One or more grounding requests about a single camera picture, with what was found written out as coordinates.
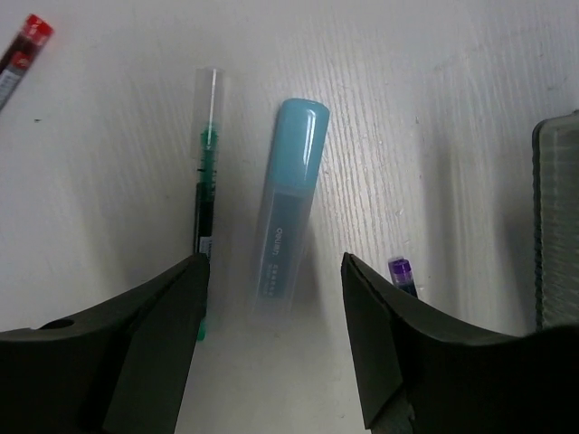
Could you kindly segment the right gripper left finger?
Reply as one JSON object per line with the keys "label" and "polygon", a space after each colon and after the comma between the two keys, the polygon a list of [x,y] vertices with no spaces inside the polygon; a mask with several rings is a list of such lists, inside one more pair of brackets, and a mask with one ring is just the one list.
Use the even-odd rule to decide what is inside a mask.
{"label": "right gripper left finger", "polygon": [[4,433],[172,433],[204,312],[195,254],[40,328],[1,335]]}

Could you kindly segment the purple gel pen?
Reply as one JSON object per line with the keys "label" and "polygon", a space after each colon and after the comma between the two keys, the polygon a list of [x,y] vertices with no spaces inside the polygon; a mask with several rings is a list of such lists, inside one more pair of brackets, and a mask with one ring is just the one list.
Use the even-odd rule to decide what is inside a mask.
{"label": "purple gel pen", "polygon": [[388,268],[392,283],[405,293],[417,298],[417,290],[413,279],[410,261],[403,257],[392,258],[388,261]]}

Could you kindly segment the blue highlighter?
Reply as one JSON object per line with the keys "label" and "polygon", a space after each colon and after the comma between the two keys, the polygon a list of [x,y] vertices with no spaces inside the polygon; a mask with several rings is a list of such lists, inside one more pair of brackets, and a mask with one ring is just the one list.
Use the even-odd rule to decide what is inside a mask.
{"label": "blue highlighter", "polygon": [[278,111],[256,231],[252,316],[261,321],[289,315],[329,116],[309,99],[287,99]]}

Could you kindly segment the green gel pen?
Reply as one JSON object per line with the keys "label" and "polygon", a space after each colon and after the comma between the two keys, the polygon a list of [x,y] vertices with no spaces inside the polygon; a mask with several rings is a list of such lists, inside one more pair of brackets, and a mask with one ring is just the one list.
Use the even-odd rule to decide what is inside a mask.
{"label": "green gel pen", "polygon": [[194,252],[211,257],[216,162],[223,126],[223,71],[195,72],[192,148],[196,157]]}

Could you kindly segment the red gel pen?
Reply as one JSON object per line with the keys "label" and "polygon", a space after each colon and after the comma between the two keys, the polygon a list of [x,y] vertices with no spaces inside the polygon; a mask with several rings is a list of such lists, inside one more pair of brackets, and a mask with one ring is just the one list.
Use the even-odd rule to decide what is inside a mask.
{"label": "red gel pen", "polygon": [[36,14],[29,14],[1,59],[1,109],[33,65],[53,28]]}

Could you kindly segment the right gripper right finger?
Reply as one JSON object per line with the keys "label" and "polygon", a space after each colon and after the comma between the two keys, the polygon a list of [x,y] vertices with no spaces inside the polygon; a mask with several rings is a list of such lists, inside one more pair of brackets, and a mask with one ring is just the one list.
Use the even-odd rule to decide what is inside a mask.
{"label": "right gripper right finger", "polygon": [[515,337],[413,297],[347,253],[347,331],[374,433],[575,433],[578,328]]}

